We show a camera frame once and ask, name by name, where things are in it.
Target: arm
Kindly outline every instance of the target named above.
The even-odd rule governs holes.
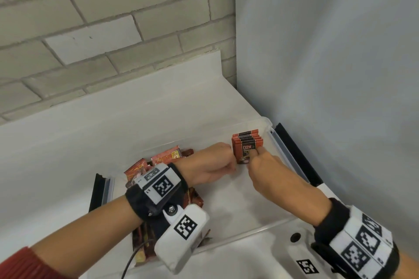
[[[217,143],[180,160],[176,167],[192,187],[234,173],[235,157],[230,145]],[[61,275],[76,278],[139,227],[141,222],[126,197],[118,197],[42,239],[31,248],[33,252],[27,249],[25,253],[21,251],[13,255],[0,264],[0,278],[3,273],[8,274],[7,278],[21,278],[20,269],[28,264],[37,266],[37,257]],[[46,266],[40,264],[30,273],[30,278],[46,278],[45,273],[50,271],[42,267]]]
[[[332,205],[322,191],[292,172],[265,148],[251,150],[250,155],[249,176],[256,191],[306,223],[318,226],[323,221]],[[419,264],[400,252],[400,264],[394,278],[413,279],[418,274]]]

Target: clear plastic bin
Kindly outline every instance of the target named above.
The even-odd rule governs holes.
[[[252,129],[259,129],[259,135],[264,139],[264,147],[273,155],[277,155],[281,160],[295,171],[291,166],[290,155],[287,154],[285,146],[280,146],[279,137],[275,134],[272,123],[269,119],[260,117],[258,119],[221,127],[217,129],[205,130],[202,134],[188,137],[185,139],[167,142],[159,146],[139,152],[140,158],[150,158],[151,156],[179,145],[181,149],[192,148],[195,151],[204,149],[219,141],[231,144],[231,137],[235,133],[240,133]],[[116,176],[115,189],[113,197],[123,194],[125,188],[122,187],[126,182],[125,176]],[[226,176],[211,184],[199,185],[197,192],[204,200],[203,209],[210,215],[209,236],[212,238],[205,246],[198,248],[195,253],[214,248],[219,245],[232,242],[255,234],[257,232],[272,228],[295,219],[290,213],[284,211],[272,202],[266,200],[254,188],[249,178],[248,170],[245,165],[238,165],[237,173],[232,176]],[[130,255],[132,245],[127,247]],[[96,266],[107,268],[107,265],[113,265],[113,276],[103,276],[106,278],[118,277],[123,271],[125,264],[118,265],[114,263],[116,259],[121,259],[121,251],[109,252]],[[143,266],[130,267],[129,273],[141,271],[141,269],[159,266],[160,261],[150,261]]]

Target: white tracking device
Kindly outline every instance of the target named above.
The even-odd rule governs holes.
[[[185,210],[178,205],[174,216],[163,213],[171,225],[156,242],[154,251],[173,274],[178,274],[206,236],[210,216],[196,204]]]

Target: right hand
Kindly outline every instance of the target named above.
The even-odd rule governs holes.
[[[330,200],[285,166],[264,147],[250,150],[247,165],[253,186],[269,201],[317,226],[331,209]]]

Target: red sleeve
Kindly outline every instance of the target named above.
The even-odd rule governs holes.
[[[0,264],[0,279],[68,279],[25,247]]]

